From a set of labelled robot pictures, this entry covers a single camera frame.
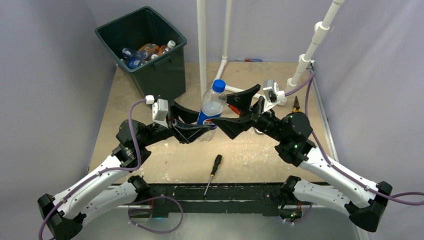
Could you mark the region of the Pepsi bottle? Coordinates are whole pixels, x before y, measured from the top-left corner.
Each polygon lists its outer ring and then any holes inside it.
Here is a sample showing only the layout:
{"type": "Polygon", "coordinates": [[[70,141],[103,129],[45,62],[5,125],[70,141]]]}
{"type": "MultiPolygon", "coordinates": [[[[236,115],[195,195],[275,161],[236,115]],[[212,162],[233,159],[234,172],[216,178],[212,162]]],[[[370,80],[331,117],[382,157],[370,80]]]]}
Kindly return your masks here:
{"type": "Polygon", "coordinates": [[[147,63],[144,59],[131,59],[128,61],[127,66],[130,70],[134,70],[138,67],[141,67],[147,63]]]}
{"type": "Polygon", "coordinates": [[[211,126],[212,128],[198,139],[200,142],[209,142],[215,136],[217,126],[211,122],[211,119],[219,118],[224,110],[224,106],[227,103],[225,88],[226,83],[222,79],[216,79],[213,81],[212,87],[202,97],[196,123],[198,125],[211,126]]]}

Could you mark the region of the yellow black screwdriver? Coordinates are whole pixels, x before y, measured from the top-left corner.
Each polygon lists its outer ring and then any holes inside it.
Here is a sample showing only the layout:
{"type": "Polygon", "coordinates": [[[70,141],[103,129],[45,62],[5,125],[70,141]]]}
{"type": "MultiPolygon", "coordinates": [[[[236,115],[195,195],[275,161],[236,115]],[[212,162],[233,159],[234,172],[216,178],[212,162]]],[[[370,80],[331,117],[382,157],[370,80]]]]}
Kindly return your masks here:
{"type": "Polygon", "coordinates": [[[216,172],[219,169],[219,166],[220,166],[220,164],[222,162],[222,159],[223,159],[223,156],[221,154],[218,154],[216,156],[215,160],[214,160],[214,164],[213,164],[213,167],[212,167],[212,170],[211,170],[211,173],[210,173],[209,181],[208,181],[208,183],[206,185],[206,188],[205,188],[205,191],[203,193],[203,198],[204,199],[206,198],[206,195],[207,195],[207,192],[208,192],[209,187],[211,185],[211,182],[212,182],[213,178],[215,177],[216,172]]]}

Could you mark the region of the orange label bottle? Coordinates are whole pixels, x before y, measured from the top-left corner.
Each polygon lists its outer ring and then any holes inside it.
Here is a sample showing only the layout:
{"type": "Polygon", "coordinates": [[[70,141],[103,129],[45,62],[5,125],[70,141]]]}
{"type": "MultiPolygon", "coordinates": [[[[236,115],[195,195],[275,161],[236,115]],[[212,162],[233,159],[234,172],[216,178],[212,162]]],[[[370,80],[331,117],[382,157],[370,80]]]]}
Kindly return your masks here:
{"type": "Polygon", "coordinates": [[[149,58],[153,54],[157,54],[160,50],[160,47],[154,43],[147,43],[138,49],[138,52],[144,59],[149,58]]]}
{"type": "Polygon", "coordinates": [[[167,44],[164,44],[164,45],[162,45],[162,46],[159,48],[158,55],[159,55],[159,56],[161,56],[161,55],[164,55],[164,54],[168,53],[168,52],[169,52],[170,50],[172,50],[175,46],[176,46],[176,42],[175,42],[175,41],[173,41],[173,40],[169,40],[169,41],[167,42],[167,44]]]}

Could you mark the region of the crushed clear bottle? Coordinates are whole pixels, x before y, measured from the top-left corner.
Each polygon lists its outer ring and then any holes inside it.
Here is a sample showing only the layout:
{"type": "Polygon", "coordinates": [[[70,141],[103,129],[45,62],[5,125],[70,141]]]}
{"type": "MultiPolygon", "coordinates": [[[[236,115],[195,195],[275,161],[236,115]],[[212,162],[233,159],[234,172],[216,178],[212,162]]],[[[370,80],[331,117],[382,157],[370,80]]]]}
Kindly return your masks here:
{"type": "Polygon", "coordinates": [[[122,56],[127,60],[146,60],[149,57],[149,53],[144,50],[135,50],[132,48],[123,48],[122,56]]]}

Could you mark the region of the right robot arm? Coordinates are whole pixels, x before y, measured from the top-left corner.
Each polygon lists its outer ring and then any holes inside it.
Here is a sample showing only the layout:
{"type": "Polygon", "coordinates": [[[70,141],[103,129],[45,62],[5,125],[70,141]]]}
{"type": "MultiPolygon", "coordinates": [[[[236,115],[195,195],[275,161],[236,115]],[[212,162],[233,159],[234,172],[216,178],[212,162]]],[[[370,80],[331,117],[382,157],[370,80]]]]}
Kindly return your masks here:
{"type": "Polygon", "coordinates": [[[259,130],[277,141],[275,150],[285,163],[313,173],[327,183],[320,186],[290,176],[279,191],[283,204],[309,202],[325,206],[346,215],[357,227],[376,232],[392,186],[385,181],[368,180],[330,158],[317,142],[309,139],[313,129],[305,113],[294,112],[278,118],[272,110],[265,110],[263,97],[252,104],[259,88],[256,85],[230,94],[228,100],[240,110],[239,117],[218,117],[212,122],[230,139],[250,128],[259,130]]]}

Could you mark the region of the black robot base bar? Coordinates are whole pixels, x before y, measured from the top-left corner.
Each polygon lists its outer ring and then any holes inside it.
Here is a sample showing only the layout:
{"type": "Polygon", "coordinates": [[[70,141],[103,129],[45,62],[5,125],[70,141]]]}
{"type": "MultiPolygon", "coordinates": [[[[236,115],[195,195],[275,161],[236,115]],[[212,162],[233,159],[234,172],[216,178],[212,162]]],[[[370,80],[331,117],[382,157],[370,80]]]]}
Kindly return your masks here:
{"type": "Polygon", "coordinates": [[[148,210],[154,218],[170,213],[261,214],[287,221],[300,219],[309,207],[283,193],[281,182],[213,183],[203,198],[205,183],[152,183],[133,206],[148,210]]]}

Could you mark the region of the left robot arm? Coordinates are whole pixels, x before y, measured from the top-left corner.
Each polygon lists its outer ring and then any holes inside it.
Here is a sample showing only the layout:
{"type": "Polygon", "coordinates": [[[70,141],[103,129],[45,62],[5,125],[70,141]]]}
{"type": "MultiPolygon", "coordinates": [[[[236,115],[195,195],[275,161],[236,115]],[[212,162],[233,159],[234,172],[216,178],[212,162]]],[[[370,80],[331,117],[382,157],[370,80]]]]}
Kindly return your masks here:
{"type": "Polygon", "coordinates": [[[62,192],[37,200],[43,219],[38,239],[49,229],[54,240],[70,240],[86,224],[120,205],[146,203],[149,186],[133,172],[151,156],[148,146],[169,138],[190,144],[212,130],[211,125],[196,124],[196,111],[177,103],[171,105],[152,95],[138,103],[152,107],[151,124],[134,120],[129,112],[116,135],[118,146],[98,167],[62,192]]]}

